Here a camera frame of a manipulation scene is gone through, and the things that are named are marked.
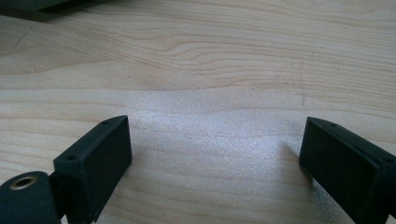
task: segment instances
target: light wooden surface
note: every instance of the light wooden surface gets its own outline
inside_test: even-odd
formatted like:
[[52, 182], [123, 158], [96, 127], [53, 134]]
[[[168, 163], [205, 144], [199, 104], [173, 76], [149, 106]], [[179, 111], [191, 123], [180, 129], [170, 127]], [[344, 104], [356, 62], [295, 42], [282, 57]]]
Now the light wooden surface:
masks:
[[352, 223], [299, 168], [306, 117], [396, 154], [394, 0], [109, 0], [17, 18], [0, 16], [0, 181], [51, 173], [128, 115], [134, 162], [99, 223]]

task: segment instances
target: black plastic bracket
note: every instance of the black plastic bracket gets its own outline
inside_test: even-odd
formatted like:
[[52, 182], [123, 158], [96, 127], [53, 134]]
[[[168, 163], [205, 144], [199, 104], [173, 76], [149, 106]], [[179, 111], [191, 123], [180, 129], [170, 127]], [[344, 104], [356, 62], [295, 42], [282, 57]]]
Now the black plastic bracket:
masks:
[[127, 116], [96, 125], [54, 161], [55, 172], [30, 172], [0, 187], [0, 223], [97, 221], [132, 162]]
[[308, 118], [300, 165], [356, 223], [396, 211], [396, 157], [338, 124]]

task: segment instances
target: wooden table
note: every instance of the wooden table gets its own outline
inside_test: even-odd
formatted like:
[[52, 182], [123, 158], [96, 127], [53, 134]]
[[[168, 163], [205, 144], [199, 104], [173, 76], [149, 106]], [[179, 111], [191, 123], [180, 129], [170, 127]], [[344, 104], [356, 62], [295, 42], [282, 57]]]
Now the wooden table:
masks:
[[129, 116], [133, 165], [99, 223], [352, 223], [298, 165], [306, 117], [396, 154], [394, 0], [2, 14], [1, 183]]

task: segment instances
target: metal hole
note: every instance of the metal hole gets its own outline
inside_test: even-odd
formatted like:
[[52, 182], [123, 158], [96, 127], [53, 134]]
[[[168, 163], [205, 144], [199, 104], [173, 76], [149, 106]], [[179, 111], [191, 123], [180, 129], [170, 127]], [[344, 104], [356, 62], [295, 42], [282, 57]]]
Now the metal hole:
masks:
[[37, 177], [35, 175], [24, 176], [12, 183], [9, 188], [12, 190], [26, 189], [27, 187], [33, 185], [36, 181]]

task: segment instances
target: black clamp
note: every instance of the black clamp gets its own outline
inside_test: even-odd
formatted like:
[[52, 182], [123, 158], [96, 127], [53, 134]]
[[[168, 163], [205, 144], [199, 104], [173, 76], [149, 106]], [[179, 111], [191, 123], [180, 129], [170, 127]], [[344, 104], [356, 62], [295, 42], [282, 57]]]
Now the black clamp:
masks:
[[96, 125], [54, 161], [0, 187], [0, 223], [92, 223], [132, 162], [127, 116]]
[[300, 165], [356, 223], [396, 213], [396, 157], [338, 124], [308, 118]]

